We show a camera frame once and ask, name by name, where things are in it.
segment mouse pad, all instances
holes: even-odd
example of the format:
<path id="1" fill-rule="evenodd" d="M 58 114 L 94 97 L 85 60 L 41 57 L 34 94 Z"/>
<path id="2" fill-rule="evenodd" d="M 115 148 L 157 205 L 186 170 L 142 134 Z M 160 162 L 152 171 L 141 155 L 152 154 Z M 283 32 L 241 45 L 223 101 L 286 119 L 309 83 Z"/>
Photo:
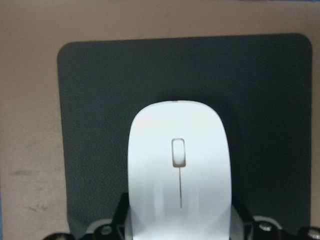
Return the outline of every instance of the mouse pad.
<path id="1" fill-rule="evenodd" d="M 73 42 L 57 64 L 67 217 L 77 237 L 111 218 L 128 191 L 135 115 L 171 100 L 219 114 L 233 193 L 253 215 L 291 233 L 310 224 L 312 47 L 303 35 Z"/>

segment wireless mouse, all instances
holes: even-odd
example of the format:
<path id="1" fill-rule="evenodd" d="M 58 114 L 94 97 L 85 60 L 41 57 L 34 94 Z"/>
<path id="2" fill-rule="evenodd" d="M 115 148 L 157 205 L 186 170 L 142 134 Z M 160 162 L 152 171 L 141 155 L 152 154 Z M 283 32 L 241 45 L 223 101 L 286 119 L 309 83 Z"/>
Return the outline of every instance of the wireless mouse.
<path id="1" fill-rule="evenodd" d="M 149 105 L 128 143 L 133 240 L 229 240 L 231 169 L 218 114 L 195 101 Z"/>

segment mouse scroll wheel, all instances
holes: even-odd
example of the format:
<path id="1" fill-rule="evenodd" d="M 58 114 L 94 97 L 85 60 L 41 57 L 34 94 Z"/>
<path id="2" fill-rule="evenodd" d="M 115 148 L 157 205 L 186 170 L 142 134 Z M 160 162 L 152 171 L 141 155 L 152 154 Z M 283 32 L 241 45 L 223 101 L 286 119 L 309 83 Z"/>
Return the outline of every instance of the mouse scroll wheel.
<path id="1" fill-rule="evenodd" d="M 183 138 L 174 138 L 171 141 L 172 164 L 175 168 L 186 166 L 186 148 Z"/>

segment beige desk surface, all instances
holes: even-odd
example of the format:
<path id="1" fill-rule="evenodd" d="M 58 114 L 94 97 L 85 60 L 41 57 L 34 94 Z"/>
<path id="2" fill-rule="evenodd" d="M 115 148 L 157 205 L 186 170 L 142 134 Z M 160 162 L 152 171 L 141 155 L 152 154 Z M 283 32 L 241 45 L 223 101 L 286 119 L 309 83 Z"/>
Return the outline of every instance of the beige desk surface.
<path id="1" fill-rule="evenodd" d="M 0 2 L 4 240 L 68 231 L 57 53 L 73 41 L 301 33 L 313 46 L 311 224 L 320 226 L 320 2 Z"/>

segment dark gray mouse pad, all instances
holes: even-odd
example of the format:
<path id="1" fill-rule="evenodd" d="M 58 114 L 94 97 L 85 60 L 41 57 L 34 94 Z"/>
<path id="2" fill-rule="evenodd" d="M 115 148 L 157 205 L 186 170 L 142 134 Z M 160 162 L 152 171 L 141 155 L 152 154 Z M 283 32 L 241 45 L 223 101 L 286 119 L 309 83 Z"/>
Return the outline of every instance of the dark gray mouse pad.
<path id="1" fill-rule="evenodd" d="M 74 42 L 57 62 L 67 216 L 76 236 L 112 217 L 128 191 L 135 115 L 169 100 L 202 102 L 220 115 L 232 189 L 252 214 L 292 233 L 310 224 L 312 47 L 304 36 Z"/>

